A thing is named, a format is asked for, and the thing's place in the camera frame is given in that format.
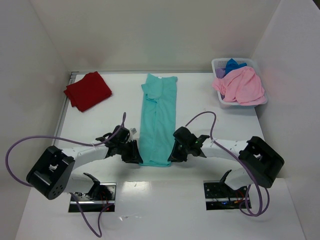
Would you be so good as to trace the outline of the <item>teal t shirt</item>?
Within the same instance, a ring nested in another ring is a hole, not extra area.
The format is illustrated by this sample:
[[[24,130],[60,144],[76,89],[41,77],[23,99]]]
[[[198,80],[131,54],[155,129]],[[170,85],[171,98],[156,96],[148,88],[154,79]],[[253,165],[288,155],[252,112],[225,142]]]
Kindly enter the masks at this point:
[[[143,100],[140,117],[138,149],[148,167],[169,167],[176,129],[176,76],[159,77],[148,74],[141,85]]]

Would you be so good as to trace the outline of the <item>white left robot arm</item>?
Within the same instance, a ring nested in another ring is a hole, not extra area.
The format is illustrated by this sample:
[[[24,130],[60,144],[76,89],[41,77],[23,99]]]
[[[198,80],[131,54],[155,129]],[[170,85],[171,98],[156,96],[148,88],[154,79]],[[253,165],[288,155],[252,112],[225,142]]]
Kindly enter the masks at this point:
[[[27,174],[26,181],[48,200],[63,192],[83,193],[94,199],[102,190],[101,182],[88,172],[77,175],[74,170],[114,155],[125,163],[143,163],[138,143],[133,139],[136,132],[135,128],[117,125],[113,132],[96,138],[89,146],[65,149],[49,146]]]

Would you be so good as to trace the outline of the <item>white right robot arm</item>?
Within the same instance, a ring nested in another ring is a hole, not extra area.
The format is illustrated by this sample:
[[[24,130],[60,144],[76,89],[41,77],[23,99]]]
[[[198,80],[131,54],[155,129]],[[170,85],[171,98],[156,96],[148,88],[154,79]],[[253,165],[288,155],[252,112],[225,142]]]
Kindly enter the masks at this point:
[[[271,188],[285,164],[284,159],[258,136],[235,141],[213,139],[208,135],[197,137],[186,127],[180,127],[173,133],[173,137],[169,162],[185,162],[189,155],[238,162],[241,168],[227,171],[220,180],[234,191],[252,184]]]

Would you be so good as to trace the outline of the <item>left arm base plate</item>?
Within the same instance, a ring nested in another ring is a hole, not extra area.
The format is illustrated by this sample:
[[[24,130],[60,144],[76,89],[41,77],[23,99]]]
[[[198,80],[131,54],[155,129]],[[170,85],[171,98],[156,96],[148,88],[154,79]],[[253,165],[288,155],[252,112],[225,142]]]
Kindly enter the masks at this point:
[[[115,211],[116,183],[101,183],[95,197],[82,192],[74,192],[84,213],[98,213],[101,210],[107,213]]]

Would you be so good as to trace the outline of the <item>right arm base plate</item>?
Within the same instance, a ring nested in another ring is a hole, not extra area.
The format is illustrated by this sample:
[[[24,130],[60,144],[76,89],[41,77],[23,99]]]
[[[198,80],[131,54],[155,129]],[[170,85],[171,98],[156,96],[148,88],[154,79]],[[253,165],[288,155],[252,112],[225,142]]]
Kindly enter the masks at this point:
[[[206,210],[238,210],[245,209],[247,187],[233,190],[219,181],[203,182]]]

